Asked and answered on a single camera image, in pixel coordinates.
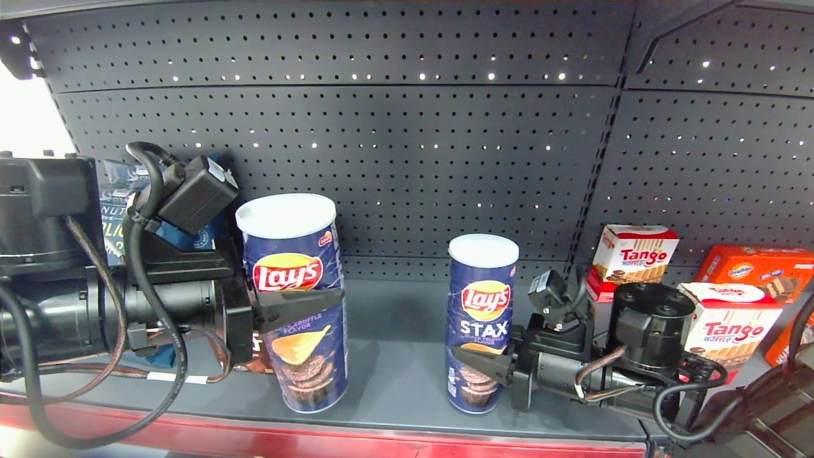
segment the chip can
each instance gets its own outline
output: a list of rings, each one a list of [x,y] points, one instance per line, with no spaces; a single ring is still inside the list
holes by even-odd
[[[497,405],[501,387],[491,377],[459,362],[451,348],[502,354],[510,339],[517,244],[489,234],[468,234],[449,242],[452,267],[447,305],[447,392],[453,406],[486,413]]]
[[[256,290],[343,288],[335,218],[334,202],[317,194],[279,194],[241,205],[235,219]],[[342,398],[348,386],[344,299],[267,332],[263,341],[291,410],[321,412]]]

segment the blue package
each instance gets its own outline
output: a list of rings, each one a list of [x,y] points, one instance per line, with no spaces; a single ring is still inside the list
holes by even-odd
[[[319,216],[303,218],[312,223],[304,231],[269,231],[264,215],[289,214],[294,208]],[[247,202],[236,216],[245,239],[243,260],[257,291],[344,287],[332,200],[315,194],[267,196]],[[291,410],[320,412],[342,398],[348,386],[345,313],[343,299],[322,313],[265,334],[282,398]]]
[[[459,362],[450,349],[461,346],[496,355],[504,352],[510,339],[514,263],[519,249],[503,237],[469,234],[453,239],[449,253],[453,260],[447,305],[448,398],[464,412],[486,413],[497,405],[501,386]]]

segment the robotic arm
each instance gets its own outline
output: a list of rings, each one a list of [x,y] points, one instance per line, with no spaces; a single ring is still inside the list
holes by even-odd
[[[160,147],[136,142],[128,152],[150,173],[125,218],[126,267],[107,266],[94,162],[0,157],[0,381],[24,378],[39,430],[68,448],[118,442],[165,412],[187,380],[184,334],[205,336],[224,368],[223,380],[252,354],[252,329],[268,332],[334,305],[328,291],[257,293],[241,268],[232,239],[217,249],[185,253],[153,231],[166,221],[195,234],[236,196],[229,172],[204,156],[182,164]],[[162,174],[157,159],[166,170]],[[127,429],[103,438],[72,438],[48,420],[45,405],[74,399],[108,375],[148,377],[118,365],[132,350],[148,355],[172,342],[176,377],[164,401]],[[71,363],[111,353],[108,364]],[[85,387],[44,399],[42,373],[90,372]]]
[[[573,295],[567,290],[556,271],[535,278],[529,297],[540,313],[525,328],[513,326],[505,355],[461,347],[453,355],[506,386],[512,407],[520,411],[530,409],[534,390],[547,390],[655,421],[670,438],[672,456],[814,456],[810,436],[802,432],[814,424],[814,347],[795,364],[798,346],[793,346],[793,369],[775,368],[744,390],[713,397],[702,413],[707,391],[723,385],[728,373],[683,350],[695,309],[688,297],[661,284],[620,285],[607,344],[600,347],[593,344],[584,281],[580,277]],[[799,342],[812,310],[814,300],[799,314],[792,341]]]

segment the tango wafer box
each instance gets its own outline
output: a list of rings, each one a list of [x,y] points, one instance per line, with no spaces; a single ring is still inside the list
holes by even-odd
[[[501,386],[461,363],[451,348],[501,355],[511,337],[514,264],[519,247],[490,234],[468,234],[449,242],[452,266],[447,305],[447,394],[466,413],[486,413],[497,405]]]
[[[682,283],[678,289],[695,302],[685,349],[724,366],[728,384],[755,353],[783,306],[750,284]]]
[[[786,362],[789,358],[789,342],[791,339],[791,329],[794,327],[794,320],[792,319],[789,324],[780,333],[780,336],[774,341],[772,346],[766,350],[766,362],[772,366],[779,366]],[[803,330],[803,336],[800,338],[800,349],[814,344],[814,315],[808,317],[806,327]]]
[[[805,248],[717,244],[695,281],[753,284],[781,304],[790,304],[812,276],[814,252]]]
[[[613,293],[621,284],[661,283],[678,240],[664,226],[605,226],[588,272],[591,299],[613,302]]]
[[[241,205],[235,219],[255,289],[343,288],[335,218],[334,202],[317,194],[279,194]],[[321,412],[342,398],[348,386],[344,299],[261,340],[291,410]]]

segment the perforated metal panel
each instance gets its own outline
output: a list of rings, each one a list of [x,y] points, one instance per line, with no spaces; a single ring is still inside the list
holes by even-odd
[[[634,2],[203,2],[32,19],[54,91],[603,84]]]
[[[124,158],[123,139],[230,151],[244,199],[331,197],[347,254],[445,257],[451,238],[481,231],[509,236],[526,259],[564,261],[612,92],[222,87],[56,100],[83,154]]]
[[[814,97],[814,15],[734,7],[659,42],[628,87]]]
[[[580,258],[609,222],[673,227],[678,266],[714,243],[811,246],[812,113],[814,100],[626,91]]]

